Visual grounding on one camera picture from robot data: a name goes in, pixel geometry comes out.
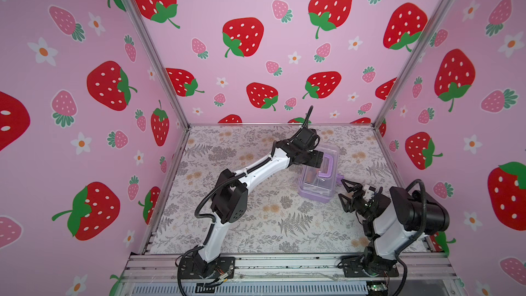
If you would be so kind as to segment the purple plastic tool box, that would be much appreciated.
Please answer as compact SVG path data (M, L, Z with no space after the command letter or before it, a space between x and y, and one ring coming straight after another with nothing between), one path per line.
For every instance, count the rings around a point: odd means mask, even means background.
M318 151L323 152L320 168L304 166L298 181L298 194L308 200L329 202L341 184L343 175L338 172L340 148L329 143L320 144Z

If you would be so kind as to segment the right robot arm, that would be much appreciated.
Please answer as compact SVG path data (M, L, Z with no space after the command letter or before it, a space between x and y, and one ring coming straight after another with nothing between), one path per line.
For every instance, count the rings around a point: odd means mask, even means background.
M369 244L363 255L350 260L368 275L389 272L398 263L404 249L420 239L443 232L449 227L449 213L416 179L406 188L394 186L390 195L375 188L346 179L341 180L350 196L339 194L342 209L362 217L362 227Z

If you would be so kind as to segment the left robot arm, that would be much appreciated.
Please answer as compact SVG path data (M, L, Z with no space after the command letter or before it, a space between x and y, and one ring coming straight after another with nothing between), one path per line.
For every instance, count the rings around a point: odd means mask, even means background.
M319 142L317 131L304 124L292 137L275 141L267 155L248 167L223 170L215 187L194 211L196 219L210 220L207 235L202 243L185 252L182 259L191 259L199 276L210 275L216 269L231 224L247 211L250 193L261 182L292 165L319 168L323 162L323 152L316 149Z

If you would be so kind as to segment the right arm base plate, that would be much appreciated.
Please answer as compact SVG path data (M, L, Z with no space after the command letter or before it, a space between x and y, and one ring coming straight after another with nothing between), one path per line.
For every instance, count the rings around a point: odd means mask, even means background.
M378 257L345 257L337 264L346 278L399 277L396 260L384 260Z

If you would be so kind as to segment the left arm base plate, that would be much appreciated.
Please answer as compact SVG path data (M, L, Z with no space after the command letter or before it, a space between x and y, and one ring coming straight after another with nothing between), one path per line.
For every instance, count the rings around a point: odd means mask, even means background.
M233 278L236 258L220 256L207 263L199 255L182 258L178 274L183 280Z

